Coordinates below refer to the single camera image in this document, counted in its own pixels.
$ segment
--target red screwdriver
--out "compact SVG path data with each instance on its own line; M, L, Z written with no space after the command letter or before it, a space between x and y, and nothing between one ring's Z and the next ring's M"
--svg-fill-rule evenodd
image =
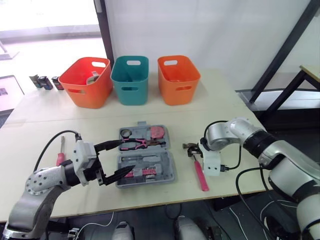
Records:
M64 154L64 148L65 148L65 136L61 136L61 148L60 152L58 153L58 158L56 159L56 166L60 166L62 162L65 161L65 154Z
M207 192L207 191L209 191L209 187L208 187L205 175L202 172L201 164L200 164L200 162L197 161L195 155L193 155L193 157L194 157L194 167L195 167L195 171L196 171L196 174L197 174L199 182L200 182L201 190L204 192Z

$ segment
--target robotic arm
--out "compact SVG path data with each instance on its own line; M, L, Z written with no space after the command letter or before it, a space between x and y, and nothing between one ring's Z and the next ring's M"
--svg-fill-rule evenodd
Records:
M14 205L7 221L5 239L39 239L45 232L58 196L71 187L89 184L97 179L98 184L109 185L129 173L133 166L121 168L106 177L98 155L102 150L113 149L121 140L106 141L97 145L77 140L71 160L60 166L42 168L26 180L24 192Z
M271 170L268 181L273 189L298 203L296 214L301 231L309 230L315 240L320 239L320 166L286 141L277 140L248 119L238 117L207 127L198 143L204 173L212 166L220 171L220 151L233 143L255 156L262 168Z

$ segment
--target orange basket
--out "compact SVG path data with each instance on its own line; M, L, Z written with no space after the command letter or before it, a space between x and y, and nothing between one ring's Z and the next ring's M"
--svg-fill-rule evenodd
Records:
M191 60L182 55L158 59L158 84L168 105L191 102L201 75Z
M110 73L108 59L83 57L59 77L59 82L77 106L98 109L104 105L113 89ZM95 75L99 77L87 84L88 78Z

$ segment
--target battery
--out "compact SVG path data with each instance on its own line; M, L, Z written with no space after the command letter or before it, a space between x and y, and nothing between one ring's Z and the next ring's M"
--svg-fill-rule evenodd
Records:
M33 84L37 87L37 88L42 88L42 85L40 84L39 82L39 76L38 74L37 75L34 75L34 76L29 76L29 78L31 79L31 81L33 82Z
M45 90L51 90L53 88L50 80L47 78L47 76L41 76L38 78L39 83L41 86L44 87Z
M54 86L56 87L56 89L58 90L65 90L64 87L61 85L61 83L58 81L59 77L58 76L54 76L53 78L51 78Z

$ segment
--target white table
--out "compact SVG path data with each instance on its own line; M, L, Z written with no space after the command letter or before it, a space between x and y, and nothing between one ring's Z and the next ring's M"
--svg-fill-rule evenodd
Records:
M223 172L218 177L206 176L210 191L203 192L193 160L187 157L182 143L196 143L205 127L217 120L247 117L255 125L261 124L219 71L203 70L201 75L193 101L179 106L168 106L163 102L157 77L152 73L149 77L148 102L143 106L121 105L114 92L100 109L75 106L65 91L35 89L26 95L0 129L0 221L8 219L13 205L24 191L25 181L32 173L40 152L54 134L66 129L76 130L81 133L83 140L97 144L117 139L119 128L136 126L138 121L147 121L150 125L163 124L168 128L171 144L169 151L176 167L176 181L126 189L118 189L114 184L99 186L96 180L86 187L77 185L57 199L52 217L236 195L236 175L244 169L258 166L253 156L243 150L239 168ZM68 158L74 147L74 136L65 136ZM48 148L39 167L54 166L59 150L58 139ZM116 170L118 155L116 149L103 151L99 155L107 175ZM237 161L237 145L230 145L222 151L223 164L234 166ZM264 187L259 171L243 175L240 188L244 193L262 191Z

